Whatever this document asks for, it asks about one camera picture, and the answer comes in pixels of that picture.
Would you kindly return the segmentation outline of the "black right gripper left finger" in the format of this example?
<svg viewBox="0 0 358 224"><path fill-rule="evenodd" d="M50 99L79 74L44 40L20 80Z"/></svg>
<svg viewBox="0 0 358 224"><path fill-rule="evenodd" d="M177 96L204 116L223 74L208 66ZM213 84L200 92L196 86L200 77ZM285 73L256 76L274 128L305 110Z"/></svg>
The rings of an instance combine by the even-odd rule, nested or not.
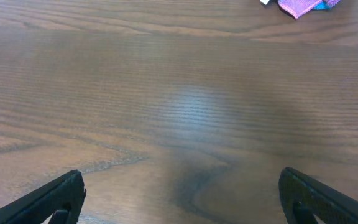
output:
<svg viewBox="0 0 358 224"><path fill-rule="evenodd" d="M81 172L71 170L0 208L0 224L76 224L85 197Z"/></svg>

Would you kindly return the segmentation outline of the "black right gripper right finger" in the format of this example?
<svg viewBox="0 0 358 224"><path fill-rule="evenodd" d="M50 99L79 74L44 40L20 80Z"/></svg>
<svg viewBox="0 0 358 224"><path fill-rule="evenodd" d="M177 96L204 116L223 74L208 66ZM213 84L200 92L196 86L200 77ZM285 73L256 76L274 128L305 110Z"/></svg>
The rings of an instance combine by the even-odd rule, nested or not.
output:
<svg viewBox="0 0 358 224"><path fill-rule="evenodd" d="M358 201L292 168L281 171L280 203L289 224L358 224Z"/></svg>

